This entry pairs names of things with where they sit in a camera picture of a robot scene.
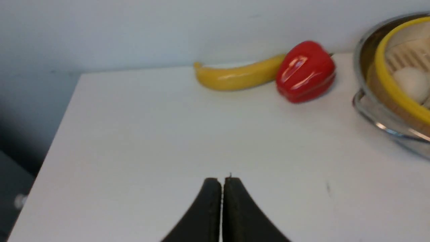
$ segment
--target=gray floor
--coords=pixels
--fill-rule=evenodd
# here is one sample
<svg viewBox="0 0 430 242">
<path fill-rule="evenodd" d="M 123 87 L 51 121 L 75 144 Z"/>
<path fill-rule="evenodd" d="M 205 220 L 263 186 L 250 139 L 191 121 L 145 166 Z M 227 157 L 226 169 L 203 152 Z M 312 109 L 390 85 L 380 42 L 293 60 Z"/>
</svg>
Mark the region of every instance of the gray floor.
<svg viewBox="0 0 430 242">
<path fill-rule="evenodd" d="M 19 210 L 14 206 L 18 194 L 28 194 L 34 177 L 0 151 L 0 242 L 9 235 Z"/>
</svg>

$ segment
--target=yellow banana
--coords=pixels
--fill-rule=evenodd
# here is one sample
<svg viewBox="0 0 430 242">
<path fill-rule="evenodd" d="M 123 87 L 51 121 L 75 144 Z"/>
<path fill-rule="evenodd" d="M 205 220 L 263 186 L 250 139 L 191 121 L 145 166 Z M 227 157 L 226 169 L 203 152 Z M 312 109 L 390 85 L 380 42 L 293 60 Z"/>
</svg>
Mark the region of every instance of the yellow banana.
<svg viewBox="0 0 430 242">
<path fill-rule="evenodd" d="M 262 85 L 276 78 L 285 54 L 236 68 L 204 67 L 194 63 L 197 80 L 205 87 L 219 91 L 233 91 Z"/>
</svg>

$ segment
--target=red bell pepper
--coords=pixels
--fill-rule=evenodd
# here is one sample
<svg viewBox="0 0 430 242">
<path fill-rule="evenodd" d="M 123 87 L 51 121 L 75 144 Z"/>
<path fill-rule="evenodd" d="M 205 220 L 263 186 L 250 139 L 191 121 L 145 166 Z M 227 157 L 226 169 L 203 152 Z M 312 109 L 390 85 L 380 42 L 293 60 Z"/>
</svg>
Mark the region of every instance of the red bell pepper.
<svg viewBox="0 0 430 242">
<path fill-rule="evenodd" d="M 294 47 L 282 62 L 276 76 L 279 93 L 293 103 L 305 102 L 325 93 L 335 79 L 335 63 L 316 42 Z"/>
</svg>

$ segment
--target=white table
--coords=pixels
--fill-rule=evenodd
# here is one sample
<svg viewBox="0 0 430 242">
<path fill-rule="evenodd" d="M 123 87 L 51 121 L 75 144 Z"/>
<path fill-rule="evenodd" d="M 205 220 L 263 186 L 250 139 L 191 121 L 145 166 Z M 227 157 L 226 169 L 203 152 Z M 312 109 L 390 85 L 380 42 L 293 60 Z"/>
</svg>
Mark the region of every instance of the white table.
<svg viewBox="0 0 430 242">
<path fill-rule="evenodd" d="M 300 105 L 191 67 L 83 75 L 9 241 L 159 241 L 230 172 L 294 242 L 429 241 L 430 163 L 355 113 L 352 55 L 333 58 Z"/>
</svg>

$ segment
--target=yellow steamer rim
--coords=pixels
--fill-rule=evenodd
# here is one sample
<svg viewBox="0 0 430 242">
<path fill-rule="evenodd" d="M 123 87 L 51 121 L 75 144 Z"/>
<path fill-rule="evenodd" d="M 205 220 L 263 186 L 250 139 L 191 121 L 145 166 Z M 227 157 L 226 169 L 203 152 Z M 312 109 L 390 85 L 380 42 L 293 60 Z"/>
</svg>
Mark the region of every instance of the yellow steamer rim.
<svg viewBox="0 0 430 242">
<path fill-rule="evenodd" d="M 387 60 L 386 60 L 385 53 L 387 50 L 387 46 L 389 42 L 392 40 L 392 38 L 396 38 L 396 35 L 402 34 L 402 33 L 399 33 L 400 31 L 405 30 L 406 28 L 409 28 L 414 25 L 423 24 L 425 22 L 428 22 L 430 24 L 430 17 L 414 19 L 397 26 L 382 39 L 375 53 L 376 75 L 380 83 L 382 84 L 382 87 L 385 89 L 385 92 L 390 96 L 393 102 L 395 102 L 399 107 L 401 107 L 406 112 L 408 112 L 411 118 L 415 118 L 416 121 L 420 121 L 421 124 L 418 124 L 418 126 L 421 126 L 420 128 L 423 128 L 422 127 L 423 125 L 430 126 L 430 111 L 427 108 L 416 103 L 411 98 L 409 98 L 400 89 L 400 87 L 397 85 L 396 81 L 394 80 L 390 71 L 387 68 Z"/>
</svg>

